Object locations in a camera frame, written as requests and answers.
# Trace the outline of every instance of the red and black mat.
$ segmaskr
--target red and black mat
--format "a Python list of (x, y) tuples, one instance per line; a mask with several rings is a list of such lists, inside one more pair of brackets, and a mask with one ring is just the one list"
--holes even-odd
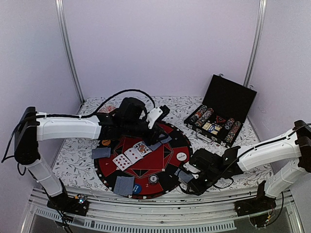
[[(133, 147), (141, 138), (121, 137), (117, 141), (104, 140), (98, 146), (110, 147), (110, 158), (100, 158), (94, 160), (94, 165), (100, 180), (110, 189), (114, 190), (118, 176), (135, 177), (133, 194), (128, 196), (134, 199), (151, 199), (162, 196), (179, 185), (175, 172), (181, 163), (186, 163), (192, 156), (192, 148), (188, 138), (175, 126), (161, 122), (159, 124), (172, 138), (168, 143), (162, 144), (158, 149), (145, 155), (124, 171), (118, 170), (112, 161), (119, 154), (124, 153)], [(178, 153), (185, 153), (187, 158), (184, 161), (177, 159)], [(151, 183), (149, 177), (156, 175), (158, 180)]]

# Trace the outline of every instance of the metal grate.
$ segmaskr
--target metal grate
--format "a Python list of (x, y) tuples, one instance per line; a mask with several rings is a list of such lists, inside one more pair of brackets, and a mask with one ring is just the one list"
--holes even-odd
[[(35, 213), (39, 216), (49, 218), (54, 221), (61, 221), (60, 215), (53, 210), (36, 207)], [(217, 233), (235, 230), (234, 221), (221, 223), (203, 224), (197, 226), (129, 226), (121, 224), (104, 223), (96, 220), (80, 219), (79, 224), (72, 225), (92, 230), (99, 230), (106, 233)]]

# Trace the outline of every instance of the leaf pattern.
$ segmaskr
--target leaf pattern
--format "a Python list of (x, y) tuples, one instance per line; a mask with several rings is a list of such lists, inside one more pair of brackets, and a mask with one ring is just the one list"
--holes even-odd
[[(151, 110), (153, 105), (147, 97), (138, 97), (146, 103), (147, 110)], [(222, 155), (226, 150), (225, 147), (213, 143), (208, 144), (206, 141), (197, 138), (196, 132), (187, 128), (184, 124), (186, 119), (202, 102), (201, 97), (153, 97), (157, 106), (167, 105), (170, 108), (170, 113), (164, 118), (164, 121), (175, 125), (181, 129), (189, 138), (193, 151), (200, 148), (205, 148), (212, 153)], [(101, 112), (109, 112), (118, 107), (123, 100), (123, 97), (115, 97), (109, 101)], [(104, 98), (89, 98), (84, 103), (79, 114), (89, 114), (93, 112), (102, 102)], [(258, 143), (252, 126), (248, 119), (244, 123), (234, 146), (252, 145)], [(68, 138), (65, 140), (61, 148), (56, 163), (53, 167), (53, 172), (67, 186), (88, 188), (90, 190), (101, 190), (111, 192), (98, 178), (94, 162), (91, 159), (91, 151), (98, 145), (98, 140), (88, 140), (83, 138)], [(245, 172), (242, 175), (234, 176), (234, 183), (227, 188), (218, 189), (212, 187), (208, 192), (224, 192), (241, 188), (249, 188), (257, 186), (262, 181), (270, 178), (273, 175), (270, 165), (259, 166), (251, 171)], [(231, 184), (231, 180), (220, 179), (216, 184), (218, 187), (226, 187)], [(169, 194), (179, 193), (178, 188), (171, 191)]]

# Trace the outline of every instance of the white wall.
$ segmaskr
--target white wall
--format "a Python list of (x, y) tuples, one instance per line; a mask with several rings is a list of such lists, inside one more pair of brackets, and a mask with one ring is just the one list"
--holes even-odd
[[(311, 1), (269, 0), (251, 85), (258, 91), (250, 118), (261, 140), (302, 119), (311, 122)], [(274, 164), (278, 170), (283, 163)], [(310, 232), (311, 175), (291, 187)]]
[[(51, 113), (79, 107), (57, 21), (55, 1), (3, 0), (0, 7), (0, 154), (27, 106)], [(50, 163), (60, 141), (40, 144)], [(34, 183), (16, 162), (0, 164), (0, 232), (20, 231)]]
[(243, 83), (258, 8), (258, 0), (64, 1), (84, 95), (134, 87), (202, 96), (219, 73)]

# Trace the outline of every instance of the open case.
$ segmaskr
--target open case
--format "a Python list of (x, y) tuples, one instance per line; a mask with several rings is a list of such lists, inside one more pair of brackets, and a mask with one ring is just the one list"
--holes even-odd
[[(227, 148), (232, 147), (243, 127), (255, 96), (256, 91), (223, 77), (213, 75), (202, 105), (187, 117), (184, 123), (190, 129), (199, 132), (222, 146)], [(211, 110), (210, 117), (202, 125), (198, 125), (196, 121), (193, 122), (193, 118), (191, 117), (203, 105), (207, 109), (211, 108), (213, 111)], [(231, 118), (234, 119), (234, 122), (230, 120), (231, 123), (228, 122), (228, 125), (226, 125), (227, 121)], [(230, 132), (234, 127), (237, 129), (235, 133), (234, 131)]]

